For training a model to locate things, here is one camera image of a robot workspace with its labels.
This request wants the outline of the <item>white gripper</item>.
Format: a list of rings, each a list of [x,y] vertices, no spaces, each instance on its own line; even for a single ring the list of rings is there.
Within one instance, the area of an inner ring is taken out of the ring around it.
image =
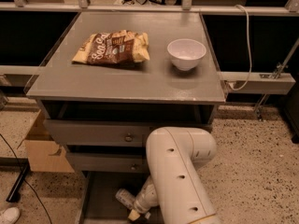
[[[147,193],[139,192],[134,201],[135,210],[131,210],[128,218],[131,221],[136,221],[140,218],[140,214],[146,214],[152,207],[155,207],[157,205],[157,195],[153,191]]]

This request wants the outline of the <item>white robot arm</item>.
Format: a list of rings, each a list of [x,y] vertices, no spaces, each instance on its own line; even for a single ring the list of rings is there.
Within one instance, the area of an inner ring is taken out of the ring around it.
[[[132,214],[159,206],[164,224],[221,224],[197,170],[217,151],[213,136],[199,128],[163,127],[146,142],[150,176],[134,201]]]

